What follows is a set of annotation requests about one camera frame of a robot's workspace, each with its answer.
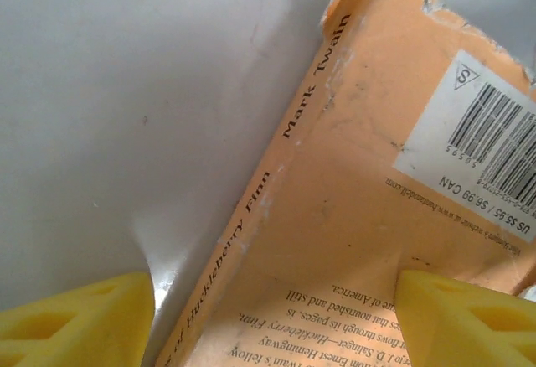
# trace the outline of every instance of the book spine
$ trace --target book spine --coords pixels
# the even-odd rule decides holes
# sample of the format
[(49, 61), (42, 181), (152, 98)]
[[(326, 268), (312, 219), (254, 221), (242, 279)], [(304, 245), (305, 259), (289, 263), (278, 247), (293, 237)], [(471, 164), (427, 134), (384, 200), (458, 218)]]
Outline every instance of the book spine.
[(224, 289), (236, 273), (248, 245), (255, 235), (266, 207), (286, 174), (296, 146), (306, 137), (331, 98), (330, 81), (336, 79), (344, 42), (357, 28), (352, 5), (333, 9), (324, 24), (327, 37), (317, 52), (312, 66), (292, 100), (275, 136), (265, 151), (258, 168), (247, 185), (227, 228), (209, 258), (168, 341), (162, 348), (156, 367), (178, 367), (188, 361), (207, 319), (218, 304)]

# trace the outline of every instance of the white background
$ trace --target white background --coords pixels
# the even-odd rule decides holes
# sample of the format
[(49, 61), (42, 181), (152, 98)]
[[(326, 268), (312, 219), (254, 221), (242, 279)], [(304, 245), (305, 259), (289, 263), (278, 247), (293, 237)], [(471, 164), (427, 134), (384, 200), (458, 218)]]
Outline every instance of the white background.
[[(536, 0), (445, 0), (530, 65)], [(0, 309), (132, 270), (172, 327), (328, 0), (0, 0)]]

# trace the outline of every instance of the barcode label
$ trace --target barcode label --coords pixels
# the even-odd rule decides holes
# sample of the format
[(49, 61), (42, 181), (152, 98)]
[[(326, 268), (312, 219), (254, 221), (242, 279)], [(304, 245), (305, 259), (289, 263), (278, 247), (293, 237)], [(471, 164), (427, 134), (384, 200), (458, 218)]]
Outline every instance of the barcode label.
[(394, 167), (531, 241), (536, 236), (536, 104), (461, 50)]
[(482, 180), (536, 210), (536, 121), (527, 111), (484, 169)]
[(521, 108), (499, 89), (486, 83), (458, 123), (449, 143), (481, 163)]

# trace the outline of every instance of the barcode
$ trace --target barcode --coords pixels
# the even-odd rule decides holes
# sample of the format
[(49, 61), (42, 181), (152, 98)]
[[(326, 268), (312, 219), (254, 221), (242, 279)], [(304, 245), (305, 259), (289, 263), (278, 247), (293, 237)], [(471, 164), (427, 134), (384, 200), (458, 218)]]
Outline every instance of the barcode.
[(486, 83), (463, 115), (448, 142), (482, 163), (523, 108)]
[(527, 111), (512, 130), (482, 180), (512, 199), (536, 210), (536, 117)]

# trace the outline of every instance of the orange book cover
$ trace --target orange book cover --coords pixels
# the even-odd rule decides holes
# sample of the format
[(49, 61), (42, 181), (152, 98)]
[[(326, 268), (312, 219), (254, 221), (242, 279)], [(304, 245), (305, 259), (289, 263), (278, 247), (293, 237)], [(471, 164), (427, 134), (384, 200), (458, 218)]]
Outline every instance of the orange book cover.
[(523, 67), (439, 0), (334, 0), (323, 30), (158, 367), (410, 365), (399, 271), (534, 281)]

